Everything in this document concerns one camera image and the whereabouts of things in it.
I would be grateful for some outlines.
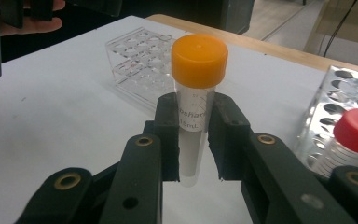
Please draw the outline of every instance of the centrifuge tube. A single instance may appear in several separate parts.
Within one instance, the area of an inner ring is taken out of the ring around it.
[[[225,76],[227,56],[226,44],[209,35],[186,35],[172,45],[180,126],[179,176],[185,187],[197,182],[214,89]]]
[[[327,178],[338,166],[358,166],[358,109],[345,112],[333,133],[335,137],[311,167],[313,172]]]

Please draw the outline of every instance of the white table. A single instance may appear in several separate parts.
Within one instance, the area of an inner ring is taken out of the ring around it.
[[[117,91],[104,44],[138,27],[174,38],[185,31],[128,17],[3,64],[0,77],[0,224],[13,223],[53,173],[94,175],[120,160],[153,111]],[[325,71],[228,44],[218,91],[231,96],[257,133],[289,147]],[[164,183],[164,223],[251,223],[240,182],[222,182],[204,150],[198,184]]]

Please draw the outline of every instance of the floor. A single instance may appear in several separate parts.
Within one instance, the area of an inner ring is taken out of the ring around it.
[[[302,0],[255,0],[250,29],[243,35],[303,50],[323,3],[308,0],[302,6]],[[319,55],[329,37],[321,43]],[[326,57],[358,65],[358,43],[335,38]]]

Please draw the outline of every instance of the orange cap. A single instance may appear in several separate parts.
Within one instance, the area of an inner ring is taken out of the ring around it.
[[[219,84],[226,71],[226,44],[209,35],[185,35],[172,46],[172,76],[193,89]]]

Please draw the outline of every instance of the human hand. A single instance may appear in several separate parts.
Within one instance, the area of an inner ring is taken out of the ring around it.
[[[53,0],[53,10],[60,10],[65,7],[63,0]],[[29,8],[29,1],[25,0],[24,8]],[[51,21],[39,21],[30,17],[24,17],[22,29],[0,22],[2,35],[26,35],[33,33],[47,33],[62,27],[60,18],[53,18]]]

